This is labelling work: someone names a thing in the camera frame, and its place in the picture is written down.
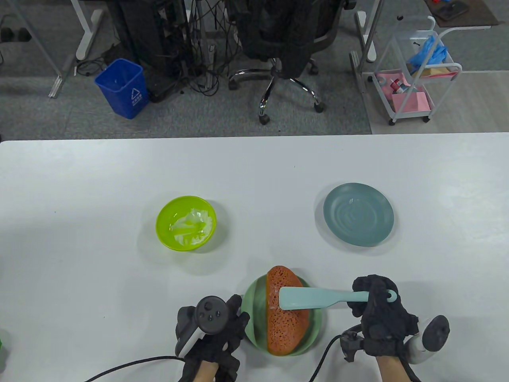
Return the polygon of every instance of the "floor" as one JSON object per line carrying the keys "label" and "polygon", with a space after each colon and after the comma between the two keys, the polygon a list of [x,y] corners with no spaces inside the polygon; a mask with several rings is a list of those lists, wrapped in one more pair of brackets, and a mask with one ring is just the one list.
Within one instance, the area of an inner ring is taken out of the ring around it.
{"label": "floor", "polygon": [[[373,84],[365,104],[373,134],[418,134],[447,132],[509,132],[509,71],[462,73],[431,121],[421,118],[400,119],[389,126],[389,116]],[[433,99],[439,99],[445,87],[427,85]]]}
{"label": "floor", "polygon": [[[509,4],[505,0],[486,2],[501,21],[509,20]],[[70,2],[21,0],[21,3],[56,61],[63,63],[66,55],[76,49],[82,35]],[[102,2],[87,1],[87,5],[104,8]],[[372,0],[358,1],[359,9],[371,6]],[[9,12],[7,4],[0,3],[0,15]],[[420,0],[386,1],[377,33],[378,42],[385,41],[390,35],[395,15],[401,13],[423,18],[429,14]],[[5,26],[19,27],[16,22],[8,18]],[[446,43],[452,56],[466,70],[508,70],[507,40],[509,28],[503,23],[490,31],[451,35]],[[112,23],[106,17],[89,57],[97,56],[114,42]],[[47,93],[55,75],[33,42],[2,44],[0,49],[5,58],[0,67],[0,134],[4,140],[371,133],[369,116],[373,119],[373,113],[368,115],[366,112],[348,57],[351,50],[359,50],[353,11],[343,13],[334,44],[315,56],[320,74],[309,76],[304,73],[301,77],[318,92],[327,104],[327,110],[317,114],[305,93],[282,82],[269,100],[267,113],[271,122],[266,126],[260,125],[257,117],[258,103],[268,84],[266,81],[243,83],[241,89],[233,93],[227,89],[226,81],[221,80],[219,92],[213,97],[204,97],[185,88],[184,94],[175,94],[159,104],[149,104],[138,117],[128,121],[111,111],[92,77],[71,76],[58,99],[48,99]],[[260,65],[241,58],[232,69]],[[469,88],[468,80],[464,86]],[[454,97],[451,95],[451,102],[459,103]],[[437,114],[433,123],[438,124],[439,117]],[[448,117],[443,118],[446,125]],[[371,125],[374,132],[380,131],[373,120]]]}

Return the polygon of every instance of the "blue plate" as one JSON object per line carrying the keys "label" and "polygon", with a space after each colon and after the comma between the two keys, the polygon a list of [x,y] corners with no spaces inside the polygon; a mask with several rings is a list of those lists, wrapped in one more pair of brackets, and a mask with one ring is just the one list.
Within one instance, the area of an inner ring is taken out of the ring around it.
{"label": "blue plate", "polygon": [[361,183],[333,189],[325,198],[323,214],[334,235],[361,247],[381,243],[394,225],[394,211],[386,197]]}

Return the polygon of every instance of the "smartphone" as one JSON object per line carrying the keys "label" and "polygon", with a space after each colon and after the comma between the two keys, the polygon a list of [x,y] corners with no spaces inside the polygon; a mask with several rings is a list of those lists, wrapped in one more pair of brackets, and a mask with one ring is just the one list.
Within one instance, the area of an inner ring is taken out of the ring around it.
{"label": "smartphone", "polygon": [[433,14],[440,17],[444,21],[449,21],[468,12],[468,5],[459,0],[450,2],[443,7],[437,9]]}

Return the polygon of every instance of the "bottle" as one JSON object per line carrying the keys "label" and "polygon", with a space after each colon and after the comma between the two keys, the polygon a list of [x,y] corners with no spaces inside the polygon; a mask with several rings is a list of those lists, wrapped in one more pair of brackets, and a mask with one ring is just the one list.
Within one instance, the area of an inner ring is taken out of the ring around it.
{"label": "bottle", "polygon": [[399,78],[397,78],[396,80],[391,79],[390,87],[393,90],[392,92],[393,94],[403,94],[405,90],[408,89],[408,88],[403,89],[403,86],[405,85],[401,82]]}

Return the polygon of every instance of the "green bowl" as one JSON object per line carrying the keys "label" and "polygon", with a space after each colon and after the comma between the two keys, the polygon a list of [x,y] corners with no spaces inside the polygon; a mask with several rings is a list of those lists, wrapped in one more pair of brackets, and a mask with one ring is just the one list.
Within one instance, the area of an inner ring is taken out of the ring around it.
{"label": "green bowl", "polygon": [[[212,218],[212,230],[210,231],[210,234],[199,243],[188,245],[180,244],[175,239],[175,236],[173,232],[170,231],[169,227],[178,219],[187,216],[193,208],[208,212],[209,216]],[[216,212],[214,211],[214,208],[212,208],[212,206],[209,204],[209,202],[197,196],[181,196],[179,198],[173,199],[163,207],[157,217],[156,233],[161,243],[163,243],[168,248],[174,251],[186,252],[195,250],[208,242],[214,235],[216,224]]]}
{"label": "green bowl", "polygon": [[[304,287],[309,284],[299,277]],[[242,312],[249,313],[251,319],[246,326],[246,336],[258,349],[268,353],[267,350],[267,275],[263,275],[252,283],[242,299]],[[304,354],[316,341],[322,327],[322,310],[312,309],[309,312],[309,328],[299,346],[289,356]]]}

